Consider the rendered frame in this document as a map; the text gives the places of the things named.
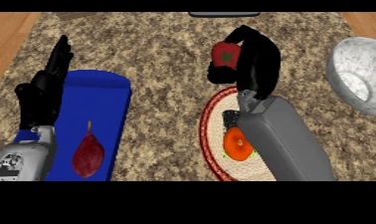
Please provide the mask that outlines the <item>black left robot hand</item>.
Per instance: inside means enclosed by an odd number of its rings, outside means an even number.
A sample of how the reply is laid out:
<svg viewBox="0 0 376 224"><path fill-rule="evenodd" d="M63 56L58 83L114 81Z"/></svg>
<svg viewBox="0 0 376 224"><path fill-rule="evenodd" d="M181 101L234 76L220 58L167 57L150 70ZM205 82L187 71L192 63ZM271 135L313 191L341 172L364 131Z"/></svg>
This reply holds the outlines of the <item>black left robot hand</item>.
<svg viewBox="0 0 376 224"><path fill-rule="evenodd" d="M46 68L30 83L19 84L15 94L21 106L21 129L53 125L62 104L63 84L74 58L68 37L62 36L53 48Z"/></svg>

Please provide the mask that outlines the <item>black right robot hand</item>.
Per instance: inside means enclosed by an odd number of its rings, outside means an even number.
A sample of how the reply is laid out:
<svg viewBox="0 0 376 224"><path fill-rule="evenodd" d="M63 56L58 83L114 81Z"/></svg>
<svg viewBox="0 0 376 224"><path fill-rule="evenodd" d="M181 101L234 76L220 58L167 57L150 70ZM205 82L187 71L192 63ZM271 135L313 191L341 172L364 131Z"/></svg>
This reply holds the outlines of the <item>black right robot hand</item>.
<svg viewBox="0 0 376 224"><path fill-rule="evenodd" d="M280 71L280 51L271 40L251 27L239 26L223 42L240 47L236 69L208 65L206 78L214 84L236 84L236 89L255 91L264 100L274 91Z"/></svg>

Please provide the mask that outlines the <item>red tomato with green star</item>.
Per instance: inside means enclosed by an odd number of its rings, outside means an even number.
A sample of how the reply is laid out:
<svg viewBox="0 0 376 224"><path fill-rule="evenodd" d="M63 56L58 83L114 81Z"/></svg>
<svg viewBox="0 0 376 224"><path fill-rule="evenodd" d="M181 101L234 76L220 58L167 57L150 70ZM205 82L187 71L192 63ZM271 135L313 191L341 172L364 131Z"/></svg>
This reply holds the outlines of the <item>red tomato with green star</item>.
<svg viewBox="0 0 376 224"><path fill-rule="evenodd" d="M215 67L236 69L240 47L234 43L218 42L211 48L211 60Z"/></svg>

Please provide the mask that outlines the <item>blue rectangular placemat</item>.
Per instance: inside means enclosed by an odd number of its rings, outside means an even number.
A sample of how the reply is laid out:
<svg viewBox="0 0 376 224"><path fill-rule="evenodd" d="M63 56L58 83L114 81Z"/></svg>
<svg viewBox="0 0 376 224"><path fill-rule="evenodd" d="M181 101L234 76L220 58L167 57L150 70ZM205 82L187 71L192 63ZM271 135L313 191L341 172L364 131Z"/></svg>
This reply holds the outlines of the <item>blue rectangular placemat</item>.
<svg viewBox="0 0 376 224"><path fill-rule="evenodd" d="M108 181L112 177L127 112L131 100L130 80L106 71L68 73L62 107L56 123L56 156L44 181ZM72 157L93 124L93 135L105 148L99 171L83 178L74 171Z"/></svg>

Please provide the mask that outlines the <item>white marble bowl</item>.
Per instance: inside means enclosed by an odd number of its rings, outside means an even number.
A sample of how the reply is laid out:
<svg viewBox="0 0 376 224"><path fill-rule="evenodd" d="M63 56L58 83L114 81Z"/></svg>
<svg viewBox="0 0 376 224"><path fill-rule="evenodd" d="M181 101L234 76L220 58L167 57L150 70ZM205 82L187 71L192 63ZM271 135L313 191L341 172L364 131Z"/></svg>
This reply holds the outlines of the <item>white marble bowl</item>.
<svg viewBox="0 0 376 224"><path fill-rule="evenodd" d="M339 99L376 116L376 39L349 37L326 60L326 80Z"/></svg>

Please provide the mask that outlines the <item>round beige red-rimmed placemat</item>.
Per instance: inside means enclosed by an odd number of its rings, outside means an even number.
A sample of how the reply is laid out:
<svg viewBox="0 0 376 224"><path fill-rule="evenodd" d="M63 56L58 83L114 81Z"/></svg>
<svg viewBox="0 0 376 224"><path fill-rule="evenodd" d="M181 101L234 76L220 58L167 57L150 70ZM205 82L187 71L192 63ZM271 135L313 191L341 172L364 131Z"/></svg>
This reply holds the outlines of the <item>round beige red-rimmed placemat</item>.
<svg viewBox="0 0 376 224"><path fill-rule="evenodd" d="M206 165L221 181L274 181L262 158L252 151L248 159L232 159L223 148L227 129L237 119L237 90L229 87L211 97L199 119L199 144Z"/></svg>

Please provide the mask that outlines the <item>dark grey flat appliance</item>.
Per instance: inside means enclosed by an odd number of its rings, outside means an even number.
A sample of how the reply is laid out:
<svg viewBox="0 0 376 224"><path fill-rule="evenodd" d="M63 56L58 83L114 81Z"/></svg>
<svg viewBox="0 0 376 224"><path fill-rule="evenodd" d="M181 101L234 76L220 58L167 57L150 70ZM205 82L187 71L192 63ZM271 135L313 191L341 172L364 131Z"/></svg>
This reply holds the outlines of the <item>dark grey flat appliance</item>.
<svg viewBox="0 0 376 224"><path fill-rule="evenodd" d="M236 18L255 17L260 12L187 12L190 16L199 18Z"/></svg>

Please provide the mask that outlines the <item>dark red beet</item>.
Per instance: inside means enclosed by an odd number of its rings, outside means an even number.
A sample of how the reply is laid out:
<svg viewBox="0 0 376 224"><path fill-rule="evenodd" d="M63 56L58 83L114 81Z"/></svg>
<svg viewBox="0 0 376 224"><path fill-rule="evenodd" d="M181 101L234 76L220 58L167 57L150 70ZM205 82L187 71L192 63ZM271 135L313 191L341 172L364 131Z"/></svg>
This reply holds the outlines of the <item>dark red beet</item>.
<svg viewBox="0 0 376 224"><path fill-rule="evenodd" d="M75 173L88 178L99 171L105 160L105 148L93 135L93 124L88 123L88 130L72 157Z"/></svg>

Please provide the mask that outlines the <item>orange persimmon with green leaves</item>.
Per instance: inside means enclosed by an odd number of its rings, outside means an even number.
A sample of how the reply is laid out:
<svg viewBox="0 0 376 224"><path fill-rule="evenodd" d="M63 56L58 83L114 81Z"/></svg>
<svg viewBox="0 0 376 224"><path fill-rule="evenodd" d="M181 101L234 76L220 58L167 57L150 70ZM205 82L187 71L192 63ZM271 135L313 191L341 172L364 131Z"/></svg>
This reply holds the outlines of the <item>orange persimmon with green leaves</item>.
<svg viewBox="0 0 376 224"><path fill-rule="evenodd" d="M233 126L223 136L223 150L236 161L245 161L254 152L254 147L237 126Z"/></svg>

